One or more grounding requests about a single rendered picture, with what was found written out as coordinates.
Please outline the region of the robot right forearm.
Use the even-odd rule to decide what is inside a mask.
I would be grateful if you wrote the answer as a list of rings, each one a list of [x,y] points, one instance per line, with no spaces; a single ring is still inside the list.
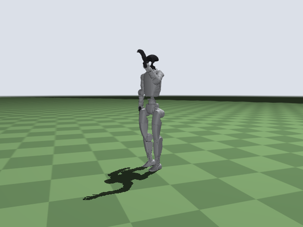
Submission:
[[[139,94],[138,94],[138,96],[139,96],[139,106],[143,109],[144,96],[139,95]]]

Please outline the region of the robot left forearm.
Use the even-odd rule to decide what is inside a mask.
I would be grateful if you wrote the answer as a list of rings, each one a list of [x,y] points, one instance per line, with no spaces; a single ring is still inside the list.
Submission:
[[[144,67],[144,66],[143,66]],[[145,67],[144,67],[145,68]],[[147,71],[147,73],[150,75],[150,77],[156,78],[159,82],[160,82],[160,78],[157,76],[156,73],[154,73],[154,71],[152,70],[152,68],[150,67],[149,63],[147,63],[147,68],[145,68],[145,70]]]

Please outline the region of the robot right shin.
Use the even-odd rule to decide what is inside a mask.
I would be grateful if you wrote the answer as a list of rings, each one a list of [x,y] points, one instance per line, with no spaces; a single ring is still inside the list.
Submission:
[[[143,137],[144,147],[147,154],[148,162],[152,162],[152,147],[153,142],[152,141],[146,141]]]

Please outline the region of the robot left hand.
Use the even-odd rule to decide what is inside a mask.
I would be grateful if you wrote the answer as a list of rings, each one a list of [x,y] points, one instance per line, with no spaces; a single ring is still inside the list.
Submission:
[[[145,55],[144,51],[139,49],[137,52],[139,52],[141,54],[142,59],[143,59],[143,66],[145,68],[147,68],[148,61],[147,61],[147,58],[146,58],[146,55]]]

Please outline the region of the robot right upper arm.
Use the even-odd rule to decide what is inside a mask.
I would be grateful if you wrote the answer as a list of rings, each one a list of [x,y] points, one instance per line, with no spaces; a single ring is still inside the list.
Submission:
[[[144,93],[143,76],[144,76],[144,74],[141,75],[141,89],[138,90],[138,94],[139,94],[139,95],[142,95],[142,96],[145,94],[145,93]]]

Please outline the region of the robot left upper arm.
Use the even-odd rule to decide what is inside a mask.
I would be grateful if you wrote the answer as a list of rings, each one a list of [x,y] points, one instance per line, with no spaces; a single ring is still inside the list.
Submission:
[[[162,77],[164,76],[163,72],[159,70],[156,72],[156,74],[160,78],[160,80],[162,80]],[[156,78],[154,78],[152,81],[155,85],[160,84],[160,82]]]

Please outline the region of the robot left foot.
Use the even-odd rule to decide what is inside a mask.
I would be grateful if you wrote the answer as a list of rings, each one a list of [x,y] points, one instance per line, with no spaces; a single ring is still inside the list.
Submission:
[[[159,169],[162,169],[161,164],[158,166],[157,164],[155,164],[154,166],[152,166],[149,171],[153,172],[153,171],[157,171]]]

